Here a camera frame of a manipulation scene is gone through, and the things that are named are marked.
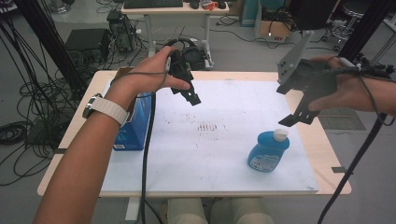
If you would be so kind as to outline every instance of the watch band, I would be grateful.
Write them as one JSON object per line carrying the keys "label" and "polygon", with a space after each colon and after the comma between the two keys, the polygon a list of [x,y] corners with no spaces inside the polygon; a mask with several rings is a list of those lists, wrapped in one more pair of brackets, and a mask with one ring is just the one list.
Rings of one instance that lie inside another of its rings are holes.
{"label": "watch band", "polygon": [[95,101],[92,102],[91,109],[110,116],[116,120],[120,126],[125,123],[129,115],[120,105],[101,97],[97,97]]}

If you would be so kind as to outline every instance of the bottle cap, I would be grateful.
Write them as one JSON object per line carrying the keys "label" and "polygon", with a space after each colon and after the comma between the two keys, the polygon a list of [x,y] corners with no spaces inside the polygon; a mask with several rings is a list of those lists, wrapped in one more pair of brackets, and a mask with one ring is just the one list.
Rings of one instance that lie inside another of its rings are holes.
{"label": "bottle cap", "polygon": [[276,129],[274,131],[274,138],[278,142],[283,142],[288,137],[289,132],[284,129]]}

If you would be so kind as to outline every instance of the chair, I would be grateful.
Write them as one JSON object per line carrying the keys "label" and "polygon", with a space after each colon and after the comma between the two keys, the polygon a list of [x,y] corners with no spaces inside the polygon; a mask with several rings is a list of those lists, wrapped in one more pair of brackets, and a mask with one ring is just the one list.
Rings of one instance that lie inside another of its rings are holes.
{"label": "chair", "polygon": [[343,4],[343,11],[350,16],[349,21],[345,25],[336,26],[332,29],[332,35],[338,37],[338,43],[333,47],[334,51],[339,51],[339,45],[343,40],[347,40],[352,34],[354,27],[363,17],[370,4],[365,2],[351,1]]}

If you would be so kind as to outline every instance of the keyboard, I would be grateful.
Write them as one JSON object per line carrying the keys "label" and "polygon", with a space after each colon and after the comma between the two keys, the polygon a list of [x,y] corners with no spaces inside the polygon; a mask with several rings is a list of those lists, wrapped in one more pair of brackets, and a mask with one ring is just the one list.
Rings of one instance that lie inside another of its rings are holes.
{"label": "keyboard", "polygon": [[183,0],[125,0],[124,8],[183,7]]}

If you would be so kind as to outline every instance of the beige pants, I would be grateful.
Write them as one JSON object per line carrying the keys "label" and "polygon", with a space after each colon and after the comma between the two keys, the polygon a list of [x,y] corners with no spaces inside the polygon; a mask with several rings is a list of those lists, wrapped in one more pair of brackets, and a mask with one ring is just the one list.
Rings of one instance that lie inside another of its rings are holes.
{"label": "beige pants", "polygon": [[[274,224],[262,198],[224,198],[212,206],[210,224]],[[207,224],[200,198],[168,200],[168,224]]]}

